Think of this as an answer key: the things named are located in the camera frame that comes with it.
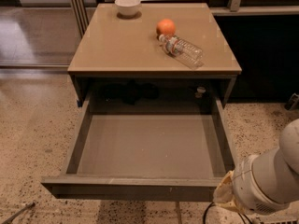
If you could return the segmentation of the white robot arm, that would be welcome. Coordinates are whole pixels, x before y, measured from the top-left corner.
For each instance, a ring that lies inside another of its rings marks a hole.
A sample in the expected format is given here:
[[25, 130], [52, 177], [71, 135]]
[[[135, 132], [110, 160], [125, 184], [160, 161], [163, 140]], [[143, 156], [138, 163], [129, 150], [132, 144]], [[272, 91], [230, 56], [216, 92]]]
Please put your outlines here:
[[282, 131], [278, 147], [250, 155], [216, 187], [213, 202], [241, 214], [270, 215], [299, 200], [299, 119]]

